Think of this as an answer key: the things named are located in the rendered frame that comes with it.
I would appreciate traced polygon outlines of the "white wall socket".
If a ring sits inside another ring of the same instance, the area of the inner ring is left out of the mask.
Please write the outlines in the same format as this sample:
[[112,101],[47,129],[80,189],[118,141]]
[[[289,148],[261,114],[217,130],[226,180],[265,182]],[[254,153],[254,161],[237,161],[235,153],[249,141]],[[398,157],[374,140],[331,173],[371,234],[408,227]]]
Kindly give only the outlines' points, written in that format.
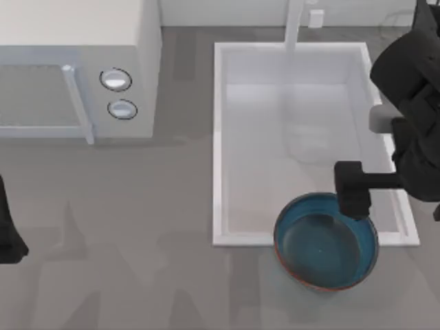
[[321,9],[313,9],[309,11],[308,28],[316,29],[324,25],[325,11]]

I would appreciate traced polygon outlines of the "pale grey rounded box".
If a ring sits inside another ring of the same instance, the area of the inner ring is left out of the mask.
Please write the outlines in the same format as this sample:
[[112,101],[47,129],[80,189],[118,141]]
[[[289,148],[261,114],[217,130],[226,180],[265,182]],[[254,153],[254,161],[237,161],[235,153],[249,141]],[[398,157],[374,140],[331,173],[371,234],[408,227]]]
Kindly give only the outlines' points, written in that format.
[[402,118],[402,114],[392,104],[375,105],[369,112],[369,129],[377,134],[392,133],[395,118]]

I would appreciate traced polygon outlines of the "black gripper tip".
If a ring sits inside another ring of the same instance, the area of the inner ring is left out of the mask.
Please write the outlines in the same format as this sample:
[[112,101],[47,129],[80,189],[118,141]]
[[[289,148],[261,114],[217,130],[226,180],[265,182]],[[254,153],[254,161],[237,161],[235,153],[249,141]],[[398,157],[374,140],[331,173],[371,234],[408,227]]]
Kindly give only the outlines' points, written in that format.
[[28,253],[29,248],[12,220],[4,181],[0,175],[0,265],[20,263]]

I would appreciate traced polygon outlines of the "large round microwave knob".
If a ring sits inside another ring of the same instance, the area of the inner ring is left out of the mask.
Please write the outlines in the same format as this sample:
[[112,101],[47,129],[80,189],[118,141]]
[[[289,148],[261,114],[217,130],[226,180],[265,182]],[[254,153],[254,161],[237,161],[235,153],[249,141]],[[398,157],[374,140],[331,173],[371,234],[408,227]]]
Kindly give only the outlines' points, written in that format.
[[133,83],[129,73],[119,68],[111,68],[100,72],[99,80],[104,88],[114,92],[126,91]]

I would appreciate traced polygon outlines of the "small round microwave knob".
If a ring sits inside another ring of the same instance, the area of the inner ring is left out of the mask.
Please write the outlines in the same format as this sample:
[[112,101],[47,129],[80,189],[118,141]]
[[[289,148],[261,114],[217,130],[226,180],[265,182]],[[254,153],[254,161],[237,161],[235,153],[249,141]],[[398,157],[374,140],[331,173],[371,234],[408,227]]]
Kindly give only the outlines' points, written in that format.
[[107,105],[108,113],[117,120],[132,120],[138,114],[138,108],[130,100],[119,99]]

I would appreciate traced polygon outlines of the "pale microwave oven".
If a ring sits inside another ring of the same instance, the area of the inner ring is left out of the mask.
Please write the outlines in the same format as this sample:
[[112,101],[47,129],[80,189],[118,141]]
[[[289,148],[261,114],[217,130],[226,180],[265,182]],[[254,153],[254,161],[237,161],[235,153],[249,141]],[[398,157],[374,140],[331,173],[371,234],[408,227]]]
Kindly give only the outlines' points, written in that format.
[[[162,50],[158,0],[0,0],[0,45],[75,47],[95,141],[152,136]],[[129,89],[101,85],[100,72],[111,68],[129,73]],[[119,99],[136,105],[132,120],[108,113]]]

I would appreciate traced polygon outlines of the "blue bowl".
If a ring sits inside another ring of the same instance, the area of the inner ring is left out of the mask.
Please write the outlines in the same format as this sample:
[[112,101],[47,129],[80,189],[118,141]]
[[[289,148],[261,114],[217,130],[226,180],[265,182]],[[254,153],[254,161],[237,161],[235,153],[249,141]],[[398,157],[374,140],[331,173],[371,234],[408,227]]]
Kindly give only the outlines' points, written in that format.
[[373,222],[344,216],[336,195],[328,192],[287,203],[274,224],[273,241],[279,263],[292,278],[334,292],[364,281],[380,249]]

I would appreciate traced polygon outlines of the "glass microwave door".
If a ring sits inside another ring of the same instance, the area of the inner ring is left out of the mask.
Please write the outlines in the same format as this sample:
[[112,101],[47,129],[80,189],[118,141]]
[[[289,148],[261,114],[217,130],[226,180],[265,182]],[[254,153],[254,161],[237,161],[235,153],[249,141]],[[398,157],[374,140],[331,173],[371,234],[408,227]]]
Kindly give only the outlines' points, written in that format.
[[95,142],[82,63],[73,46],[0,45],[0,139]]

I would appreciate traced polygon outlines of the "white sink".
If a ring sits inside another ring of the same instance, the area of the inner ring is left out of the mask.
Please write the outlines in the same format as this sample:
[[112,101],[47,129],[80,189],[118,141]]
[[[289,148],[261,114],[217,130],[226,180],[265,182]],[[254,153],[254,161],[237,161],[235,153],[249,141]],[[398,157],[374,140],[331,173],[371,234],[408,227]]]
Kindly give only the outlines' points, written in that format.
[[395,170],[392,137],[369,128],[370,69],[361,42],[215,44],[214,245],[271,245],[292,199],[333,191],[339,160]]

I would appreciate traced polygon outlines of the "tall white tap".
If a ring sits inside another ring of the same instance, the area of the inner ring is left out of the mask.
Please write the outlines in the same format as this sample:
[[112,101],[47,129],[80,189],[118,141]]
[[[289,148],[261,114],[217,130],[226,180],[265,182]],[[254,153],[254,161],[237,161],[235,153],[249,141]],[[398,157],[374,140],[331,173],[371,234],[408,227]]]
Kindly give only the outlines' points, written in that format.
[[293,53],[298,40],[301,17],[305,0],[288,0],[284,46],[286,52]]

